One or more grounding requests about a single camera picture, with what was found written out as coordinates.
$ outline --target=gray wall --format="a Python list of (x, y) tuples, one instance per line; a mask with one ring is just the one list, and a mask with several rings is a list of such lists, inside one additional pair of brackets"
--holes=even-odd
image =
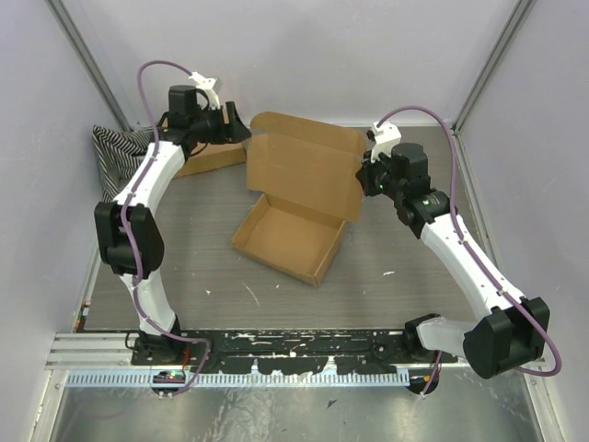
[(90, 128), (114, 121), (44, 2), (2, 2), (0, 55), (0, 438), (12, 442), (85, 282), (100, 196)]
[(464, 130), (505, 272), (551, 308), (563, 358), (549, 380), (565, 431), (589, 419), (589, 4), (539, 0)]
[[(219, 76), (246, 122), (282, 111), (367, 124), (405, 104), (455, 120), (515, 3), (64, 0), (131, 124), (146, 123), (135, 72), (154, 58)], [(184, 77), (164, 67), (145, 76), (157, 113)]]

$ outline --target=black and white striped fabric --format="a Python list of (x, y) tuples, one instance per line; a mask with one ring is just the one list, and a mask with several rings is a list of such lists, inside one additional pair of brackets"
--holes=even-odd
[(98, 156), (103, 201), (112, 201), (122, 191), (139, 169), (153, 138), (151, 129), (121, 133), (94, 126), (92, 139)]

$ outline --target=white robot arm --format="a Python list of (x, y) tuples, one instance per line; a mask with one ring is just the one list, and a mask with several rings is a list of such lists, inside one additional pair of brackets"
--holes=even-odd
[[(168, 348), (171, 355), (178, 349), (166, 333), (179, 335), (180, 327), (162, 285), (160, 265), (164, 241), (156, 226), (157, 206), (198, 143), (238, 143), (251, 136), (237, 115), (235, 103), (229, 101), (224, 109), (221, 107), (214, 91), (215, 79), (198, 73), (192, 73), (190, 78), (197, 87), (170, 88), (168, 112), (162, 117), (162, 121), (167, 120), (167, 126), (157, 127), (158, 137), (149, 145), (132, 179), (112, 202), (99, 203), (94, 212), (100, 257), (125, 283), (137, 307), (140, 345), (146, 349), (157, 348), (160, 354)], [(208, 99), (203, 108), (197, 102), (199, 90)], [(123, 209), (133, 241), (123, 226)], [(141, 271), (135, 259), (136, 251), (141, 257)]]
[(411, 320), (405, 324), (405, 346), (415, 355), (435, 350), (464, 357), (482, 378), (541, 357), (545, 340), (533, 322), (543, 330), (548, 327), (544, 301), (526, 299), (507, 281), (468, 233), (462, 217), (453, 213), (448, 196), (430, 187), (428, 159), (421, 145), (400, 144), (400, 133), (390, 122), (373, 124), (368, 136), (375, 147), (366, 152), (356, 174), (364, 194), (384, 194), (393, 200), (401, 222), (433, 250), (457, 281), (477, 321), (447, 320), (436, 314)]

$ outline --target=white paint splatter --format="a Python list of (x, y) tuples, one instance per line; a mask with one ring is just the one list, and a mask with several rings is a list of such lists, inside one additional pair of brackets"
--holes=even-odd
[(258, 307), (260, 306), (260, 302), (258, 302), (258, 299), (256, 298), (256, 296), (254, 295), (254, 292), (251, 291), (251, 288), (248, 287), (248, 285), (246, 283), (241, 283), (243, 284), (244, 287), (247, 288), (247, 290), (251, 293), (251, 295), (254, 297), (254, 300), (256, 301), (256, 304), (258, 304)]

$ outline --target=cardboard box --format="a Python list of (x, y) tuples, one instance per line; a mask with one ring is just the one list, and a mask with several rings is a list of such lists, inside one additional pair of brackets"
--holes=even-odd
[[(198, 152), (203, 146), (197, 145), (192, 152)], [(194, 175), (195, 173), (245, 162), (246, 151), (241, 143), (234, 145), (208, 145), (199, 155), (189, 158), (174, 178)]]
[(355, 178), (366, 149), (352, 129), (274, 112), (257, 115), (263, 131), (248, 147), (248, 187), (262, 191), (233, 236), (244, 255), (319, 285), (360, 213)]

